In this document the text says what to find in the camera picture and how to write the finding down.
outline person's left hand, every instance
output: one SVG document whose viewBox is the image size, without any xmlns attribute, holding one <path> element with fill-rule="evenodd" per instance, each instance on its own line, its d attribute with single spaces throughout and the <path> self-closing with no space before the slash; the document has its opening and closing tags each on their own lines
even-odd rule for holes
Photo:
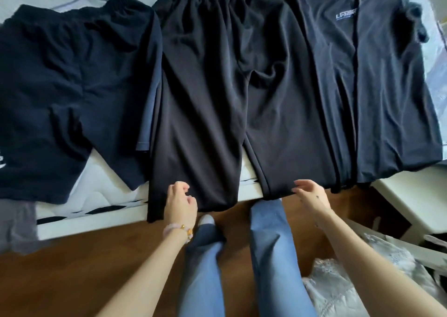
<svg viewBox="0 0 447 317">
<path fill-rule="evenodd" d="M 186 192 L 190 186 L 185 182 L 176 182 L 168 188 L 168 199 L 165 206 L 165 224 L 185 225 L 192 229 L 197 219 L 197 201 Z"/>
</svg>

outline jeans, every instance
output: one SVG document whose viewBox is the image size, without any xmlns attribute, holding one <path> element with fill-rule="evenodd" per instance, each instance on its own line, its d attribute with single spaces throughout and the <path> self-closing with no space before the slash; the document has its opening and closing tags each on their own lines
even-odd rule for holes
<svg viewBox="0 0 447 317">
<path fill-rule="evenodd" d="M 225 237 L 213 224 L 199 226 L 186 247 L 178 317 L 224 317 L 217 265 Z M 295 245 L 280 199 L 250 210 L 250 252 L 260 317 L 316 317 L 299 272 Z"/>
</svg>

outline elastic waistband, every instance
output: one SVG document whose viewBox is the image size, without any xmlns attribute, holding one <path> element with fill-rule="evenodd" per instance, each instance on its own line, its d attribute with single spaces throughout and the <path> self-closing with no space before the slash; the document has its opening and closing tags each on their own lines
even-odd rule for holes
<svg viewBox="0 0 447 317">
<path fill-rule="evenodd" d="M 104 14 L 110 14 L 124 9 L 144 11 L 150 8 L 150 6 L 141 3 L 139 0 L 108 0 L 100 8 L 88 6 L 61 13 L 51 9 L 43 9 L 31 5 L 21 5 L 11 18 L 29 22 L 42 20 L 90 20 Z"/>
</svg>

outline white shoe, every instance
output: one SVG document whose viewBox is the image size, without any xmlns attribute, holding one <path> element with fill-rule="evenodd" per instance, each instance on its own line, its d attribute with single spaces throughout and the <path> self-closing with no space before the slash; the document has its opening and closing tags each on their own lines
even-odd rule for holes
<svg viewBox="0 0 447 317">
<path fill-rule="evenodd" d="M 211 215 L 208 215 L 208 214 L 207 215 L 203 215 L 202 217 L 200 217 L 197 226 L 204 225 L 204 224 L 213 224 L 213 225 L 215 225 L 214 218 Z"/>
</svg>

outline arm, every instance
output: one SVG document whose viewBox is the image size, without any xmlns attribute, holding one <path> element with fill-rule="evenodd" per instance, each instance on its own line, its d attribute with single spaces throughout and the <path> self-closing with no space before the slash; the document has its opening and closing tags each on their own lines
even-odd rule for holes
<svg viewBox="0 0 447 317">
<path fill-rule="evenodd" d="M 193 228 L 197 218 L 195 198 L 186 196 L 189 186 L 183 182 L 170 185 L 165 207 L 165 223 Z M 188 240 L 186 231 L 173 229 L 154 253 L 118 291 L 97 317 L 148 317 L 157 306 L 172 265 Z"/>
<path fill-rule="evenodd" d="M 295 192 L 327 235 L 371 317 L 441 317 L 447 310 L 412 279 L 366 244 L 332 211 L 324 189 L 295 181 Z"/>
</svg>

